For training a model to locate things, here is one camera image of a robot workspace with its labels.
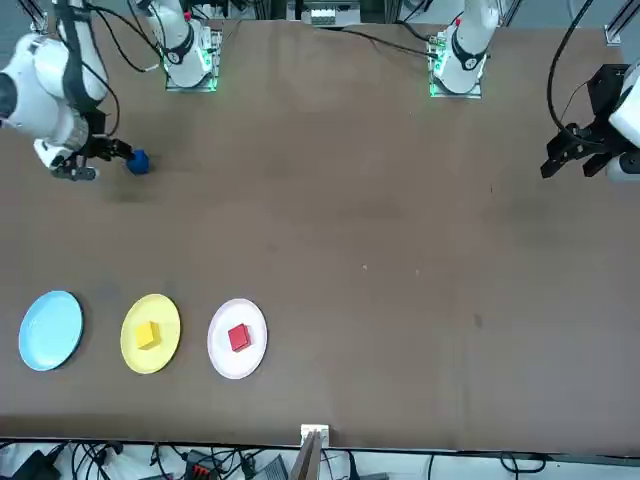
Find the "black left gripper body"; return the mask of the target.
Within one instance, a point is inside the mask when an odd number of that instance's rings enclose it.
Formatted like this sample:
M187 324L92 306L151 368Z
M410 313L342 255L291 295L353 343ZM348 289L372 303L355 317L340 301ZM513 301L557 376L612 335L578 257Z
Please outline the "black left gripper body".
M586 127L571 124L575 142L591 150L622 150L630 145L609 122L618 104L629 64L604 64L587 82L589 100L594 115Z

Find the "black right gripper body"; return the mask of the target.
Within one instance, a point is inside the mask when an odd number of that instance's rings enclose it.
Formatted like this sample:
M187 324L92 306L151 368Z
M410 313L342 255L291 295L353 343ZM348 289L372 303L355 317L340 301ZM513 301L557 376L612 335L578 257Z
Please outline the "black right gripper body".
M73 111L73 147L76 153L107 153L108 138L105 136L107 115L101 110Z

